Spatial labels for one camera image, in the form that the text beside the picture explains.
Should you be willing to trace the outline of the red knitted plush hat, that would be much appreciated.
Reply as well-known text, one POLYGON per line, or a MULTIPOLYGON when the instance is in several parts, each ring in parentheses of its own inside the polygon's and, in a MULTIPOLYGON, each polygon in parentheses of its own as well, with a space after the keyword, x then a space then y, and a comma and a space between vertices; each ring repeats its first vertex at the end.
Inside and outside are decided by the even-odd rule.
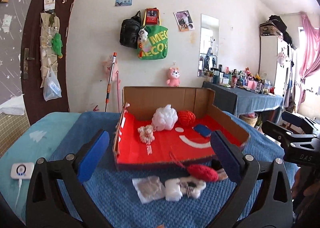
POLYGON ((185 169, 192 177, 205 182, 217 182, 219 180, 217 171, 211 167, 203 164, 190 164, 186 166, 182 162, 178 161, 172 152, 169 153, 169 156, 176 165, 185 169))

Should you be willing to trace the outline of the white plush toy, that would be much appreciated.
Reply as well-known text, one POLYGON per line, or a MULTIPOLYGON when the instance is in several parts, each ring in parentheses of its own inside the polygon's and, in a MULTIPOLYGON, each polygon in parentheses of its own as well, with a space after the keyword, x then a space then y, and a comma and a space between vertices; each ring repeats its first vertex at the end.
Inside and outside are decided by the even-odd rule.
POLYGON ((199 199, 202 191, 206 188, 206 182, 195 177, 180 178, 180 190, 188 198, 199 199))

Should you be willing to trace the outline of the blue cloth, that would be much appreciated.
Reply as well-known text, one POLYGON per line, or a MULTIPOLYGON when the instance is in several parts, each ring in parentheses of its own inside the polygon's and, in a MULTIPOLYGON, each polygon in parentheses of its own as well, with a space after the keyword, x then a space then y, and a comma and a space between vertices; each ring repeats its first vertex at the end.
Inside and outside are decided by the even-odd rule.
POLYGON ((203 137, 210 137, 212 133, 207 126, 202 124, 197 124, 195 127, 193 127, 193 130, 203 137))

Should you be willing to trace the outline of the white towel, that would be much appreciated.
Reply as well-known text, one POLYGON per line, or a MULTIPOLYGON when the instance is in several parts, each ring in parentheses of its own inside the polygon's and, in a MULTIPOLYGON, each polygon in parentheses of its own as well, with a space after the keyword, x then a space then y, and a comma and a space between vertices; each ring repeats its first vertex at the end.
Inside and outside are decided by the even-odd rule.
POLYGON ((168 179, 165 182, 165 199, 166 201, 177 202, 181 200, 183 194, 180 188, 180 179, 168 179))

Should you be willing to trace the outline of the orange foam net ball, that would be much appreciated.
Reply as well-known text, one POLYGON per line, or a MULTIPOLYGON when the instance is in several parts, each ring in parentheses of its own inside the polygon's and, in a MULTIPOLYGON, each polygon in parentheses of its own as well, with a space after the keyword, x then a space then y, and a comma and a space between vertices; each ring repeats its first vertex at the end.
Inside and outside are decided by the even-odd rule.
POLYGON ((193 112, 188 110, 180 110, 177 112, 177 123, 182 127, 193 127, 195 124, 196 116, 193 112))

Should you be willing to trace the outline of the clear plastic packet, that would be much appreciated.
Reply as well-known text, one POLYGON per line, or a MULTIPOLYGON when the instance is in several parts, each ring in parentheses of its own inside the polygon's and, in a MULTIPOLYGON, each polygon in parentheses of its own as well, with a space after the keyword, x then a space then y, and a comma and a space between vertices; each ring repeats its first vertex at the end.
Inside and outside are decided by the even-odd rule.
POLYGON ((165 186, 157 176, 134 178, 132 184, 143 204, 165 198, 165 186))

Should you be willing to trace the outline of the white mesh bath pouf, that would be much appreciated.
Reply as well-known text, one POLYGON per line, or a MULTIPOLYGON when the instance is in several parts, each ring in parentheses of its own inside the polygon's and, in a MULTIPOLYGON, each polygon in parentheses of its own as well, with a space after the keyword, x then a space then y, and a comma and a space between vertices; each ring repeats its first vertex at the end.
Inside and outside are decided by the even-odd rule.
POLYGON ((177 120, 177 111, 168 104, 153 114, 152 126, 155 131, 172 130, 177 120))

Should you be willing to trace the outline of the black pompom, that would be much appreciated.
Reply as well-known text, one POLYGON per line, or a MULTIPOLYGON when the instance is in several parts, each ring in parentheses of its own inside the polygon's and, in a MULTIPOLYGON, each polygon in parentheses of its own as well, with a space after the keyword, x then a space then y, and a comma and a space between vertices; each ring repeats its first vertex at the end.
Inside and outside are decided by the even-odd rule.
POLYGON ((211 164, 210 164, 210 167, 212 169, 214 169, 215 171, 219 171, 221 169, 223 169, 223 166, 221 165, 220 161, 219 160, 216 160, 216 159, 212 159, 211 160, 211 164))

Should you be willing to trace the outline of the pink curtain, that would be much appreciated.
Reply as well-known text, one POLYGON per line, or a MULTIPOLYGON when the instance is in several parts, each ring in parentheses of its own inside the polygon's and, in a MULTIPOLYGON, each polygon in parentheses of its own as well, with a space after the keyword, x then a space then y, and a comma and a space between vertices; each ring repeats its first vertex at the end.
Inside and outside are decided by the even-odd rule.
POLYGON ((319 29, 316 29, 311 24, 307 13, 300 13, 302 19, 302 25, 306 35, 306 44, 303 56, 302 67, 300 68, 300 97, 298 102, 298 108, 305 101, 305 84, 306 78, 314 75, 319 71, 319 29))

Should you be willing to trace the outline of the red cardboard box tray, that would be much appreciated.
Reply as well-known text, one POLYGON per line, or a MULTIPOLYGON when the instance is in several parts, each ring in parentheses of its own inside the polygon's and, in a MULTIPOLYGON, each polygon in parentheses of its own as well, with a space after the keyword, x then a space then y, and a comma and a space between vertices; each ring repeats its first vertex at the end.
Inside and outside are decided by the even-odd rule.
POLYGON ((193 130, 197 124, 211 131, 219 130, 227 140, 243 149, 249 133, 231 117, 214 106, 215 92, 204 88, 182 87, 125 87, 123 109, 113 143, 113 154, 118 170, 150 170, 174 166, 169 156, 185 165, 203 163, 215 157, 210 137, 193 130), (155 131, 151 144, 140 141, 138 128, 152 125, 158 108, 170 104, 177 112, 188 110, 195 114, 193 127, 182 127, 177 122, 172 130, 155 131))

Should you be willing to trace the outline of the green tote bag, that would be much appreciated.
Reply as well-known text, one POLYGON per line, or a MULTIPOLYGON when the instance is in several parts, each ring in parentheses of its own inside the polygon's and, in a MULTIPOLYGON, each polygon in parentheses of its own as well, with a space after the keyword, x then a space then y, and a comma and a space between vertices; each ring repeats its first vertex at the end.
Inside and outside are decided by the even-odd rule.
POLYGON ((142 60, 161 60, 167 57, 168 28, 162 26, 160 12, 158 14, 159 23, 157 25, 146 24, 144 14, 144 19, 141 28, 145 27, 148 31, 148 39, 144 43, 139 43, 137 41, 138 58, 142 60))

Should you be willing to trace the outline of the red bag behind tote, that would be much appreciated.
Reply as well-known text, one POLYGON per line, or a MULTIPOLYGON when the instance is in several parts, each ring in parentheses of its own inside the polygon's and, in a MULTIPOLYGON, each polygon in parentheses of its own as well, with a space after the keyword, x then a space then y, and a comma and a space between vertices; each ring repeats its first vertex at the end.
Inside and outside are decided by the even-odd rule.
POLYGON ((157 25, 159 23, 159 10, 157 8, 148 8, 145 13, 145 23, 148 25, 157 25))

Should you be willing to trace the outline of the black backpack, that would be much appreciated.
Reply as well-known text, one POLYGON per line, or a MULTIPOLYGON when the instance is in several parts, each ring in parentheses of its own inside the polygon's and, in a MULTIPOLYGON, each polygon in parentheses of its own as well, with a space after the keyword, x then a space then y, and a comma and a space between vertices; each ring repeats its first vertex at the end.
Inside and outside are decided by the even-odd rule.
POLYGON ((120 29, 120 44, 122 46, 137 49, 138 33, 142 26, 140 10, 130 19, 125 19, 120 29))

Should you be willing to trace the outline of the wall mirror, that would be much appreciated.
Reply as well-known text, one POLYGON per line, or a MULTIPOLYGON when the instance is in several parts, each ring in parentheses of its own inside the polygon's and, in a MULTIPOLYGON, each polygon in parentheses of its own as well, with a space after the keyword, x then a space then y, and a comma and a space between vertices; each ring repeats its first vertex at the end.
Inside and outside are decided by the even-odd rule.
POLYGON ((219 19, 201 14, 200 50, 198 62, 198 77, 211 77, 217 69, 219 55, 219 19))

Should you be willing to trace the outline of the pink pig wall plush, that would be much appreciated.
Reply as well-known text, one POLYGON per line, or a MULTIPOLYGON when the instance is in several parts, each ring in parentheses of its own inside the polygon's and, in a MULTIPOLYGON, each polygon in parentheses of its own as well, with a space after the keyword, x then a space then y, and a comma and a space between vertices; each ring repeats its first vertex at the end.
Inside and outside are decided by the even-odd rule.
MULTIPOLYGON (((112 60, 113 60, 113 56, 110 56, 108 59, 103 61, 103 68, 104 68, 106 79, 110 78, 112 60)), ((117 79, 117 73, 119 73, 119 67, 118 67, 118 61, 116 60, 113 67, 112 78, 111 78, 113 82, 117 79)))

